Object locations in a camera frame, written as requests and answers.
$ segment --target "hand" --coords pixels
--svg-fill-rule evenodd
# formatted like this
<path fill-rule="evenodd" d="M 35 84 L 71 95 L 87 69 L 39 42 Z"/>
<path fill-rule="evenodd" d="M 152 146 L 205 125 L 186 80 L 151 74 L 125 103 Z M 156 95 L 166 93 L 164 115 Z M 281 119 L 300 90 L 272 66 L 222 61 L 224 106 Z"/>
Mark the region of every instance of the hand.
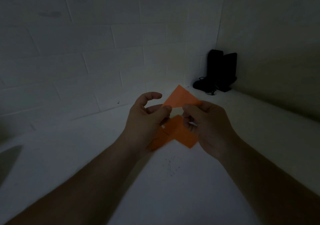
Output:
<path fill-rule="evenodd" d="M 149 100 L 160 99 L 161 93 L 142 94 L 131 107 L 127 123 L 120 135 L 121 141 L 130 145 L 134 152 L 147 153 L 146 147 L 152 142 L 158 128 L 170 120 L 171 106 L 144 106 Z"/>
<path fill-rule="evenodd" d="M 228 146 L 240 139 L 222 107 L 202 101 L 199 106 L 184 105 L 182 108 L 184 126 L 198 134 L 201 147 L 214 158 L 219 160 Z"/>

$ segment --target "person's right arm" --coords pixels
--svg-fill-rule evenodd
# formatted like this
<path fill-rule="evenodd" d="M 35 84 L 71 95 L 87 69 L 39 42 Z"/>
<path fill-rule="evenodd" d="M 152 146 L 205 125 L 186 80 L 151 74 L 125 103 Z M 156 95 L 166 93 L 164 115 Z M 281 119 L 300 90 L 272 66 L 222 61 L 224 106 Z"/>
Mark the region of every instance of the person's right arm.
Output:
<path fill-rule="evenodd" d="M 222 107 L 203 101 L 183 110 L 185 127 L 223 165 L 263 224 L 320 224 L 320 197 L 246 144 Z"/>

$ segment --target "plain wall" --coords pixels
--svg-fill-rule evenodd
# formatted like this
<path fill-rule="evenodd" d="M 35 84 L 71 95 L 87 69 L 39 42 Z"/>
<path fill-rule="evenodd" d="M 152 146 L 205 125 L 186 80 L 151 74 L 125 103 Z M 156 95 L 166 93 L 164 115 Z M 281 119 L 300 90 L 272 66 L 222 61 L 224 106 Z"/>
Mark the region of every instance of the plain wall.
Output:
<path fill-rule="evenodd" d="M 216 48 L 234 89 L 320 120 L 320 0 L 224 0 Z"/>
<path fill-rule="evenodd" d="M 0 124 L 14 136 L 189 86 L 223 0 L 0 0 Z"/>

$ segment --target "person's right hand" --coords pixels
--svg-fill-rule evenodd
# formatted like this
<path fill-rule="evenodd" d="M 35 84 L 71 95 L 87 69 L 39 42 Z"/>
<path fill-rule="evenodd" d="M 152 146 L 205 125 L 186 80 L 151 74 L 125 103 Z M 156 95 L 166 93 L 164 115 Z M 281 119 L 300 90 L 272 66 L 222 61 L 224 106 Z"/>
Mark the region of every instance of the person's right hand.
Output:
<path fill-rule="evenodd" d="M 184 105 L 182 108 L 184 126 L 198 134 L 200 145 L 214 158 L 219 160 L 228 147 L 239 139 L 222 107 L 202 101 L 201 105 Z"/>

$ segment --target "orange paper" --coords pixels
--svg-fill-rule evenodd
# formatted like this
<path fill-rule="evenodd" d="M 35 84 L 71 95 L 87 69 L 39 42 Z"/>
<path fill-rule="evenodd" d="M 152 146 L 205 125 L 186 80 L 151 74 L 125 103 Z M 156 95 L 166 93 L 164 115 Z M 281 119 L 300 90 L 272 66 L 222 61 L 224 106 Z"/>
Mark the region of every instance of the orange paper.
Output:
<path fill-rule="evenodd" d="M 198 136 L 183 126 L 181 115 L 176 115 L 166 123 L 163 131 L 188 148 L 192 148 L 198 142 Z"/>
<path fill-rule="evenodd" d="M 182 107 L 185 104 L 199 105 L 199 101 L 189 91 L 178 85 L 169 98 L 163 103 L 163 106 L 170 105 L 172 108 Z"/>
<path fill-rule="evenodd" d="M 154 151 L 172 140 L 173 138 L 166 134 L 160 126 L 154 140 L 149 144 L 148 149 Z"/>

